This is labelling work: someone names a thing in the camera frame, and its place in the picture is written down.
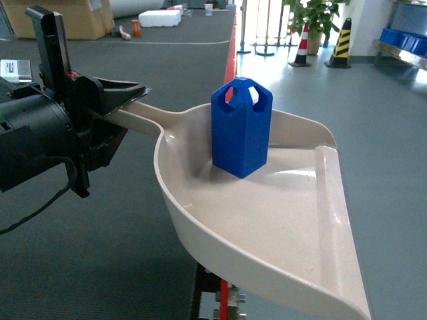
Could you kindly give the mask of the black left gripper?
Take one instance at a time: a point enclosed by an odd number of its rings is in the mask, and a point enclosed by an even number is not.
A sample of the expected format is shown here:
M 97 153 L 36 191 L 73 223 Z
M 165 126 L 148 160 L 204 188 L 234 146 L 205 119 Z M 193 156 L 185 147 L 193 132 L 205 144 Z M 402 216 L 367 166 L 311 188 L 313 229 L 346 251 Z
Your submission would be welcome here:
M 143 96 L 151 87 L 130 81 L 87 78 L 71 69 L 61 14 L 39 5 L 28 7 L 41 58 L 42 91 L 30 98 L 24 126 L 30 145 L 31 176 L 64 163 L 69 188 L 89 196 L 89 171 L 107 167 L 127 129 L 92 119 L 89 108 L 109 115 Z

